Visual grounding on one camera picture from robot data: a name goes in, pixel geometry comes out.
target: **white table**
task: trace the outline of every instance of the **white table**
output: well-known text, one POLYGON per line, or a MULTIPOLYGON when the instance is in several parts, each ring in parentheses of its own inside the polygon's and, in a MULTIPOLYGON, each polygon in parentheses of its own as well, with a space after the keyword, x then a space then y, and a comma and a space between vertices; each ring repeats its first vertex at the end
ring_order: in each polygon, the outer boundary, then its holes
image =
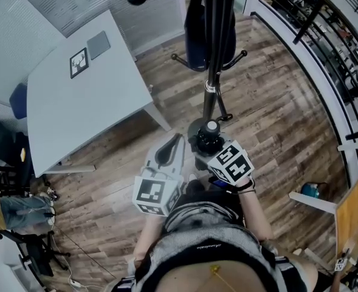
POLYGON ((93 165, 57 163, 142 109, 170 130, 106 11, 60 43, 29 75, 27 128, 36 176, 94 171, 93 165), (88 53, 89 67, 71 79, 69 59, 102 30, 110 49, 94 60, 88 53))

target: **gray coaster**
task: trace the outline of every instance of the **gray coaster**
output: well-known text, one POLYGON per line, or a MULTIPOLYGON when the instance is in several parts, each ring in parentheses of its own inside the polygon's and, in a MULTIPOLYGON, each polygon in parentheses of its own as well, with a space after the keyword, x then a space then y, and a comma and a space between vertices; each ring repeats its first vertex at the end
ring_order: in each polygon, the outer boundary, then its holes
POLYGON ((88 52, 91 60, 98 57, 110 48, 106 33, 104 31, 98 33, 95 37, 87 41, 88 52))

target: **picture frame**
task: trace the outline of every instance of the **picture frame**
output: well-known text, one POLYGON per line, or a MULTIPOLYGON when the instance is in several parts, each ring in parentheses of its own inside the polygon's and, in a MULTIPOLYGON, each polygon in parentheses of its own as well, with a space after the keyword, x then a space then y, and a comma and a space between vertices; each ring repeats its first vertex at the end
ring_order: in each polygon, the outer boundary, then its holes
POLYGON ((76 77, 82 71, 86 70, 88 66, 88 54, 87 48, 85 47, 69 59, 71 79, 76 77))

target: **wooden floor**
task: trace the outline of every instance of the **wooden floor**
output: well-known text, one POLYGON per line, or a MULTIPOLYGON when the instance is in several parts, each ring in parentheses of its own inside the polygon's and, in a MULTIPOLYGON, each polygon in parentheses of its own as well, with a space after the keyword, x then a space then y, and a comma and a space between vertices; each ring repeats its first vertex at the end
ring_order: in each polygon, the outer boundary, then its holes
MULTIPOLYGON (((292 55, 261 21, 238 17, 236 32, 237 52, 243 48, 249 54, 221 77, 225 105, 234 114, 224 131, 249 153, 258 196, 280 244, 290 251, 309 247, 330 261, 336 241, 333 216, 287 196, 310 181, 327 182, 322 196, 330 201, 338 201, 347 190, 325 109, 292 55)), ((206 73, 170 60, 173 52, 185 55, 184 42, 144 55, 137 66, 146 84, 153 85, 153 99, 173 127, 171 133, 186 133, 201 117, 206 73)), ((134 176, 151 144, 164 135, 146 113, 136 114, 65 161, 95 164, 94 173, 50 176, 61 195, 55 204, 55 239, 62 251, 72 254, 75 280, 103 287, 126 274, 126 260, 145 219, 131 203, 134 176)), ((193 169, 187 146, 184 175, 193 169)), ((55 276, 44 278, 45 283, 72 291, 69 273, 54 264, 53 270, 55 276)))

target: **blue chair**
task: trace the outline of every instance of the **blue chair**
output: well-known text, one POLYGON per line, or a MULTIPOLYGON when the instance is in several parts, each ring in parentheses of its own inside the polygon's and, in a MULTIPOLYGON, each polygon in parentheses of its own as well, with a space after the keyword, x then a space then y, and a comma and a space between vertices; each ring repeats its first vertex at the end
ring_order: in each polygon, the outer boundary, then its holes
POLYGON ((27 85, 20 83, 9 98, 11 109, 17 119, 27 117, 27 85))

